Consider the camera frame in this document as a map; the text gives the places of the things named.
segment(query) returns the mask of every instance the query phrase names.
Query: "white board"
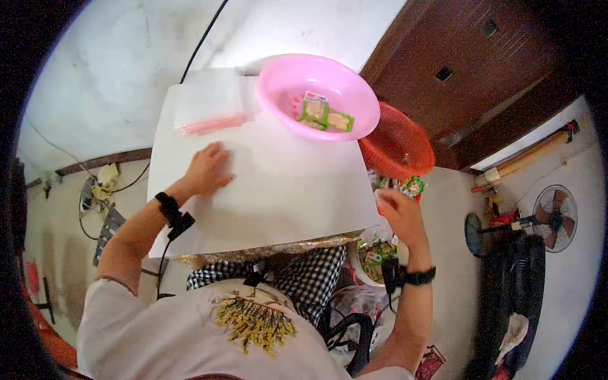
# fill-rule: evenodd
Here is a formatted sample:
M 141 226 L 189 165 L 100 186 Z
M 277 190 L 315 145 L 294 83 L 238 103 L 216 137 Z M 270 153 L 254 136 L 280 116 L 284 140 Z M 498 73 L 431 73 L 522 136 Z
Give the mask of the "white board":
M 154 138 L 148 199 L 177 181 L 193 154 L 214 141 L 232 150 L 229 170 L 236 176 L 213 199 L 194 197 L 184 204 L 182 211 L 190 212 L 196 223 L 172 242 L 167 256 L 270 246 L 378 225 L 357 142 L 316 142 L 293 135 L 260 109 L 257 77 L 243 81 L 244 103 L 258 110 L 254 120 L 204 136 L 176 133 L 173 116 L 180 86 L 167 92 Z M 150 257 L 162 255 L 167 233 L 165 227 Z

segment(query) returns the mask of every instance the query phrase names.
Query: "door vent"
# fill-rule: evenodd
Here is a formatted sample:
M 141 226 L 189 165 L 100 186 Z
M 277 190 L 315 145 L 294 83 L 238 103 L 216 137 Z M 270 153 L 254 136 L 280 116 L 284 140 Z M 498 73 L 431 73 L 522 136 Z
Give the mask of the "door vent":
M 435 74 L 435 78 L 438 81 L 445 82 L 446 80 L 450 79 L 450 77 L 452 76 L 453 73 L 454 72 L 452 70 L 450 70 L 449 67 L 443 66 L 441 68 L 441 70 L 439 70 L 439 72 L 437 74 Z

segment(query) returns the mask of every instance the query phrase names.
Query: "white wall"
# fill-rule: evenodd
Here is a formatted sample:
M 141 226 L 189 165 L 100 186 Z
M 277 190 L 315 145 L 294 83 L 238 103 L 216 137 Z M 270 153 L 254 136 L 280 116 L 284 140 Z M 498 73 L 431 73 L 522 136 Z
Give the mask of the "white wall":
M 505 204 L 523 197 L 519 207 L 525 216 L 532 214 L 540 192 L 553 184 L 570 190 L 578 209 L 578 226 L 568 248 L 556 254 L 547 252 L 538 331 L 530 357 L 516 379 L 551 378 L 578 333 L 598 275 L 604 241 L 604 172 L 585 99 L 581 97 L 541 128 L 563 125 L 572 119 L 581 127 L 572 143 L 508 176 L 499 188 Z M 540 178 L 558 167 L 563 157 L 569 159 L 566 166 Z
M 221 0 L 93 0 L 50 55 L 21 126 L 26 179 L 74 160 L 150 147 Z M 230 0 L 192 69 L 245 67 L 270 55 L 324 55 L 359 71 L 405 0 Z M 306 9 L 316 10 L 314 16 Z

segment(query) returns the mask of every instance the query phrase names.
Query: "checkered cloth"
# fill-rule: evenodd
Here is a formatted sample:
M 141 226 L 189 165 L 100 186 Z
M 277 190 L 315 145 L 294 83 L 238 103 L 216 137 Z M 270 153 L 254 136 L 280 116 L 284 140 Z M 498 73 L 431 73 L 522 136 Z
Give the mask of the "checkered cloth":
M 288 296 L 298 314 L 317 326 L 336 289 L 345 258 L 345 246 L 313 249 L 295 255 L 284 270 L 275 274 L 271 286 Z M 253 273 L 258 262 L 208 264 L 188 276 L 186 288 L 192 290 L 228 278 L 246 278 Z

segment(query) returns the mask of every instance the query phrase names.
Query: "orange plastic basket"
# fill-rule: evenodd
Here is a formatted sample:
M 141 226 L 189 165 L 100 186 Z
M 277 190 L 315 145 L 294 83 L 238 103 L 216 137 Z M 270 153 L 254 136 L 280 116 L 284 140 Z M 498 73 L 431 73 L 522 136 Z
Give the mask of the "orange plastic basket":
M 380 102 L 376 129 L 359 140 L 365 166 L 395 179 L 424 176 L 435 166 L 426 133 L 403 112 Z

